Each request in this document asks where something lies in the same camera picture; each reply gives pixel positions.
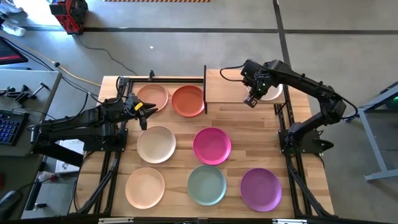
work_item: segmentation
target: shoe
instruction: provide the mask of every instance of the shoe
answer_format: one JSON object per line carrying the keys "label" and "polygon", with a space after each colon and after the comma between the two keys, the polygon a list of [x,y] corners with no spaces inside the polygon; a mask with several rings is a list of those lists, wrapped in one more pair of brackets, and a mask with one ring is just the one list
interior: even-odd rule
{"label": "shoe", "polygon": [[25,32],[26,32],[26,30],[24,28],[12,25],[11,23],[9,23],[7,21],[4,21],[1,24],[1,28],[4,31],[6,31],[8,34],[16,35],[18,37],[22,37],[25,34]]}
{"label": "shoe", "polygon": [[18,13],[22,12],[23,10],[23,8],[17,7],[14,3],[9,2],[8,0],[1,0],[0,2],[0,11],[2,13]]}

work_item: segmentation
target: pink plate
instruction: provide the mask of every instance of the pink plate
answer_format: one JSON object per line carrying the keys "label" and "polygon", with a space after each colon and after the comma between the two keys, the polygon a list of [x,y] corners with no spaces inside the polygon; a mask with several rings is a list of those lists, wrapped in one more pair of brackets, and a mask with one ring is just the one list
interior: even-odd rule
{"label": "pink plate", "polygon": [[221,129],[205,128],[193,140],[193,153],[204,164],[220,164],[231,153],[231,140]]}

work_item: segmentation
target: plate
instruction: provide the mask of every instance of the plate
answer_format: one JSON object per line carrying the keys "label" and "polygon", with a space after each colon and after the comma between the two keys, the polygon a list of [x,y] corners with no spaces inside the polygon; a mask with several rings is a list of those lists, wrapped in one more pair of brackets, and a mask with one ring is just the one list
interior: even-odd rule
{"label": "plate", "polygon": [[172,97],[174,111],[184,117],[194,117],[205,108],[203,91],[196,86],[182,86],[178,88]]}
{"label": "plate", "polygon": [[152,164],[166,161],[175,150],[173,132],[163,126],[153,126],[142,132],[138,138],[139,156]]}
{"label": "plate", "polygon": [[205,128],[193,139],[193,153],[204,164],[217,165],[231,153],[229,136],[218,128]]}
{"label": "plate", "polygon": [[278,98],[278,96],[282,93],[282,91],[284,90],[284,87],[282,84],[278,85],[277,88],[271,86],[268,89],[267,94],[265,94],[264,96],[261,97],[261,101],[269,101],[269,100],[274,100],[276,98]]}
{"label": "plate", "polygon": [[202,165],[188,179],[188,194],[200,205],[214,205],[225,195],[226,179],[215,166]]}
{"label": "plate", "polygon": [[137,97],[142,102],[156,104],[156,108],[158,109],[156,112],[159,112],[166,106],[167,100],[169,99],[169,93],[161,85],[150,84],[143,86],[137,92]]}
{"label": "plate", "polygon": [[268,212],[279,204],[282,198],[282,186],[271,171],[255,168],[243,175],[241,196],[250,208],[258,212]]}
{"label": "plate", "polygon": [[163,197],[165,183],[162,174],[150,167],[136,170],[126,182],[126,198],[140,209],[155,206]]}

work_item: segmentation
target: light blue plate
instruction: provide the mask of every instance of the light blue plate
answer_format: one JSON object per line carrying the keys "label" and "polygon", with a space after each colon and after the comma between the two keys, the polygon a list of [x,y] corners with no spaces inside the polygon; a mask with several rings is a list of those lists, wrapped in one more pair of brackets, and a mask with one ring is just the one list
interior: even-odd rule
{"label": "light blue plate", "polygon": [[200,205],[214,205],[225,195],[226,179],[219,168],[203,165],[195,168],[188,179],[188,194]]}

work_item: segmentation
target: gray floor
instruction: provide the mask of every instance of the gray floor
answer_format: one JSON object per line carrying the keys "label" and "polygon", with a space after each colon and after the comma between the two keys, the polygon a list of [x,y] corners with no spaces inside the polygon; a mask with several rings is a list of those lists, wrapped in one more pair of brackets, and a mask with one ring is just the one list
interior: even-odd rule
{"label": "gray floor", "polygon": [[[13,16],[15,22],[23,26],[58,25],[44,0],[34,1],[47,10],[40,13],[33,1],[14,1],[28,12]],[[393,0],[279,0],[279,3],[286,29],[398,29],[395,16],[398,2]],[[277,28],[271,0],[213,0],[209,4],[90,0],[88,5],[87,27]],[[104,52],[84,49],[75,37],[63,32],[27,32],[25,37],[14,39],[94,82],[100,83],[104,75],[130,75]],[[333,86],[356,105],[363,105],[398,80],[397,35],[289,34],[286,39],[295,71]],[[81,40],[91,47],[107,48],[141,75],[147,75],[151,69],[158,75],[201,75],[204,64],[221,68],[240,65],[247,58],[258,62],[282,59],[278,34],[85,32]],[[33,63],[29,66],[42,69]],[[99,92],[98,87],[77,82]],[[62,83],[50,114],[62,117],[76,113],[83,97],[83,93]],[[91,101],[87,107],[94,105]],[[313,113],[318,111],[314,99],[310,100],[310,106]],[[364,174],[377,172],[379,168],[361,123],[341,122],[324,130],[322,137],[335,143],[325,153],[325,164],[336,214],[398,223],[398,177],[371,183],[364,180]],[[45,186],[39,201],[51,202],[52,210],[29,212],[24,217],[66,213],[70,197],[62,195],[70,194],[70,189],[70,182]]]}

